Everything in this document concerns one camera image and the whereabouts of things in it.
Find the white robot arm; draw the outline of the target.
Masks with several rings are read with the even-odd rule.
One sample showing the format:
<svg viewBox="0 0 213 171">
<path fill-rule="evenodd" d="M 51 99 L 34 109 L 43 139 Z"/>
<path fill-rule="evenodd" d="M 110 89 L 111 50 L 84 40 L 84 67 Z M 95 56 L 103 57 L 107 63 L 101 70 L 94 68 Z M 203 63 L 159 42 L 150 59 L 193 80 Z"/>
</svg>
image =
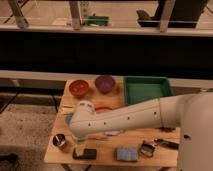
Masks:
<svg viewBox="0 0 213 171">
<path fill-rule="evenodd" d="M 213 171 L 213 92 L 155 98 L 102 114 L 80 101 L 69 123 L 77 143 L 93 133 L 160 127 L 180 128 L 178 171 Z"/>
</svg>

